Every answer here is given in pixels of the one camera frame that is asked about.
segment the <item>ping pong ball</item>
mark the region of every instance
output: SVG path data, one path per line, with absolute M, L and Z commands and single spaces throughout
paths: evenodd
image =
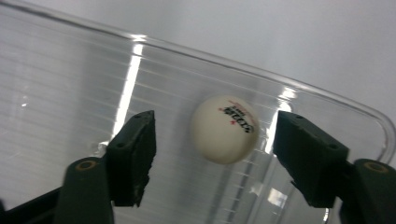
M 244 159 L 259 138 L 259 120 L 245 101 L 229 95 L 213 97 L 195 110 L 192 140 L 208 160 L 230 164 Z

